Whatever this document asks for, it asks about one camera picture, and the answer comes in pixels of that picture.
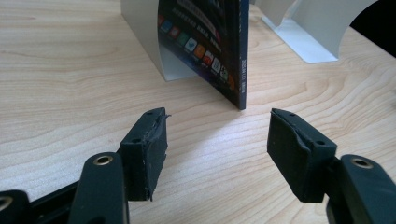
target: wooden table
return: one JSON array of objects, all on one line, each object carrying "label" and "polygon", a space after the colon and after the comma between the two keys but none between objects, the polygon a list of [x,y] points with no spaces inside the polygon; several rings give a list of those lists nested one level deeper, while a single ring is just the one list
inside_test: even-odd
[{"label": "wooden table", "polygon": [[250,10],[247,109],[199,77],[163,81],[119,0],[0,2],[0,190],[31,200],[116,151],[147,110],[164,106],[167,159],[154,202],[132,223],[327,223],[302,204],[266,153],[270,110],[297,113],[396,179],[396,61],[354,30],[335,63],[304,63]]}]

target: tabletop surface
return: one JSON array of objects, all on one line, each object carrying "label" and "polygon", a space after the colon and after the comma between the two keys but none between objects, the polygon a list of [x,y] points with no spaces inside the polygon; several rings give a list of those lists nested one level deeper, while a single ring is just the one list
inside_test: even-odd
[{"label": "tabletop surface", "polygon": [[304,118],[396,179],[396,61],[347,29],[340,59],[304,63],[249,15],[247,109],[199,77],[165,82],[120,14],[120,0],[0,2],[0,190],[30,200],[116,151],[138,118],[165,107],[168,149],[153,202],[132,223],[327,223],[266,152],[271,108]]}]

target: colorful icon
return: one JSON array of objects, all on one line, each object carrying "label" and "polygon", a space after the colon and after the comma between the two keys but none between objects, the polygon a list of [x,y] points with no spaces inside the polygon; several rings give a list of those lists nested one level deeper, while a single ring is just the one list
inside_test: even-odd
[{"label": "colorful icon", "polygon": [[190,38],[189,41],[187,41],[187,44],[185,45],[186,49],[189,52],[192,52],[196,46],[197,46],[197,41],[194,38]]},{"label": "colorful icon", "polygon": [[226,80],[226,81],[228,80],[228,72],[227,72],[227,69],[226,69],[224,66],[221,67],[220,76],[221,76],[224,80]]},{"label": "colorful icon", "polygon": [[207,50],[202,61],[207,66],[210,66],[210,64],[212,64],[212,61],[213,61],[213,54],[209,50]]},{"label": "colorful icon", "polygon": [[215,70],[215,72],[219,73],[221,68],[221,63],[218,58],[215,58],[212,63],[212,69]]},{"label": "colorful icon", "polygon": [[197,46],[197,48],[195,49],[195,51],[194,51],[194,55],[195,55],[197,58],[201,59],[201,58],[204,56],[205,51],[206,51],[206,48],[205,48],[204,46],[202,46],[202,45],[199,44],[199,45]]},{"label": "colorful icon", "polygon": [[164,21],[161,25],[161,30],[168,33],[168,31],[172,28],[172,22]]},{"label": "colorful icon", "polygon": [[189,36],[186,33],[181,32],[177,38],[177,43],[179,43],[181,46],[184,46],[188,40],[189,40]]},{"label": "colorful icon", "polygon": [[165,18],[162,15],[158,15],[158,27],[160,27],[161,24],[163,24],[163,21],[165,20]]},{"label": "colorful icon", "polygon": [[172,27],[171,31],[169,32],[169,35],[176,39],[178,34],[180,34],[180,29],[178,29],[176,26]]}]

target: screw hole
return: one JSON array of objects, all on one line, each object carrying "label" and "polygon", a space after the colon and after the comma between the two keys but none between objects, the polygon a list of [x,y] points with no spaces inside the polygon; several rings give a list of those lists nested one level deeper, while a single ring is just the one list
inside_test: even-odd
[{"label": "screw hole", "polygon": [[8,208],[12,204],[12,201],[14,200],[9,196],[0,197],[0,212]]},{"label": "screw hole", "polygon": [[102,156],[102,157],[96,158],[93,161],[93,164],[95,164],[95,165],[107,165],[107,164],[111,163],[112,161],[113,161],[112,157],[110,157],[110,156]]},{"label": "screw hole", "polygon": [[359,158],[353,158],[352,163],[356,166],[359,166],[360,168],[363,168],[363,169],[372,169],[374,167],[370,162],[365,161],[363,159],[359,159]]}]

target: black clamp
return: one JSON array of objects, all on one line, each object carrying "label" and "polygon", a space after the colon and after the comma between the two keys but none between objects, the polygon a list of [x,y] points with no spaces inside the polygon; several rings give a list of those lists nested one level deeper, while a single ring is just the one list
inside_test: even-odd
[{"label": "black clamp", "polygon": [[396,223],[396,186],[374,161],[337,145],[294,113],[273,109],[268,153],[302,203],[329,196],[330,223]]},{"label": "black clamp", "polygon": [[0,192],[1,224],[127,224],[128,201],[152,200],[168,147],[164,108],[142,115],[116,152],[86,160],[80,180],[29,202],[21,190]]}]

